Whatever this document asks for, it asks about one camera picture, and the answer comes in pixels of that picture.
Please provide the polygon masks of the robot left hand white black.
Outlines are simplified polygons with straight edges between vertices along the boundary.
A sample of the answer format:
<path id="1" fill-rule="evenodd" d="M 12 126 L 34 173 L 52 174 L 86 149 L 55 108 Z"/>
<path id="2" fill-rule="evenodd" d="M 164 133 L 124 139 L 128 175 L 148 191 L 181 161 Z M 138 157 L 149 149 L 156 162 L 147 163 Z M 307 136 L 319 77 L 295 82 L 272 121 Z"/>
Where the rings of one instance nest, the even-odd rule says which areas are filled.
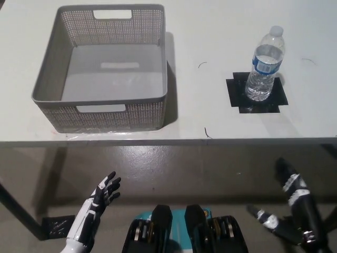
<path id="1" fill-rule="evenodd" d="M 121 178 L 115 175 L 113 171 L 106 176 L 84 201 L 67 234 L 62 252 L 91 252 L 102 214 L 120 196 Z"/>

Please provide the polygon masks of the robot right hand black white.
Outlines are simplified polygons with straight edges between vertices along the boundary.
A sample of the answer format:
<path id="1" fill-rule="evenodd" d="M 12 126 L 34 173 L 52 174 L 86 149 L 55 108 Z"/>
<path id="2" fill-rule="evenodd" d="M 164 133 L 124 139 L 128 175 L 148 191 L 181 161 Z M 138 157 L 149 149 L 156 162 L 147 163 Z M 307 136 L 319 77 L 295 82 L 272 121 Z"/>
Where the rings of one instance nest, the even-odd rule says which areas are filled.
<path id="1" fill-rule="evenodd" d="M 284 158 L 275 163 L 276 179 L 285 193 L 291 216 L 280 219 L 276 215 L 247 206 L 247 211 L 269 232 L 293 245 L 307 249 L 328 246 L 328 236 L 315 200 L 302 176 Z"/>

